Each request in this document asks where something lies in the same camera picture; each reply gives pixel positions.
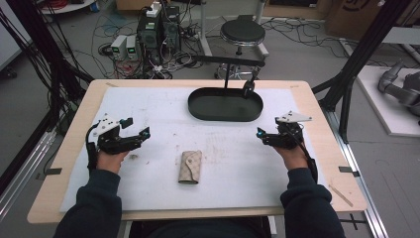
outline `chair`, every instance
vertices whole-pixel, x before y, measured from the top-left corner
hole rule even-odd
[[[228,21],[222,25],[220,36],[227,43],[238,46],[236,58],[240,59],[242,47],[259,45],[265,37],[265,29],[253,21],[253,16],[239,16],[238,19]],[[216,78],[224,78],[222,71],[227,71],[224,63],[219,64],[215,73]],[[233,65],[229,70],[230,78],[241,79],[241,75],[252,75],[250,71],[241,71],[240,65]]]

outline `gray floor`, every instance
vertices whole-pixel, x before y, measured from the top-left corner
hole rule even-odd
[[[97,14],[81,10],[60,15],[59,18],[72,48],[77,50],[75,53],[77,59],[95,78],[105,78],[111,75],[103,75],[92,57],[87,54],[94,54],[107,71],[112,71],[111,62],[97,54],[97,48],[103,43],[112,42],[112,39],[94,36],[94,29],[98,27],[95,34],[103,36],[105,28],[102,26],[105,24],[122,26],[132,23],[127,25],[128,28],[122,29],[121,34],[129,33],[137,27],[136,13],[120,14],[113,10],[112,5],[108,10],[102,10]],[[207,22],[209,30],[216,26],[216,30],[209,35],[217,36],[217,29],[220,27],[218,24],[223,23],[223,19],[213,18]],[[321,27],[320,29],[307,26],[305,32],[309,35],[316,35],[318,39],[326,38],[322,28],[323,24],[317,24]],[[285,35],[297,39],[295,32]],[[303,41],[313,41],[313,39],[302,35]],[[235,48],[220,39],[209,38],[209,44],[216,56],[234,55]],[[292,42],[274,30],[266,31],[264,45],[270,56],[265,61],[266,66],[260,73],[260,79],[305,80],[311,86],[315,86],[336,75],[347,60],[335,57],[328,48],[308,47]],[[343,49],[335,42],[326,42],[323,46],[331,46],[336,55],[344,56]],[[258,57],[254,50],[245,50],[245,58],[256,59]],[[388,64],[393,64],[400,58],[403,58],[409,66],[418,65],[406,53],[389,45],[381,46],[373,57],[375,60]],[[41,121],[47,112],[48,105],[47,91],[36,77],[29,62],[24,57],[19,57],[12,66],[18,72],[18,77],[0,80],[0,108],[5,115],[1,118],[3,137],[0,139],[0,145],[3,153],[0,172],[6,169]],[[212,79],[215,68],[216,64],[204,64],[199,69],[177,71],[173,77]],[[54,148],[45,157],[37,173],[43,169],[44,163],[58,146],[60,139],[56,140]],[[420,196],[420,191],[417,189],[420,185],[420,174],[418,173],[420,139],[388,136],[368,104],[364,93],[355,83],[349,121],[349,140],[389,237],[420,237],[420,208],[416,205],[416,200]],[[35,179],[35,176],[0,223],[0,237],[53,236],[55,225],[32,225],[26,220],[32,202],[42,185],[42,181]],[[350,219],[350,214],[339,215],[342,219]],[[354,215],[355,219],[364,219],[361,214]],[[281,234],[281,219],[277,219],[277,223]],[[348,237],[370,237],[368,228],[363,224],[358,224],[357,230],[353,224],[344,223],[343,226]]]

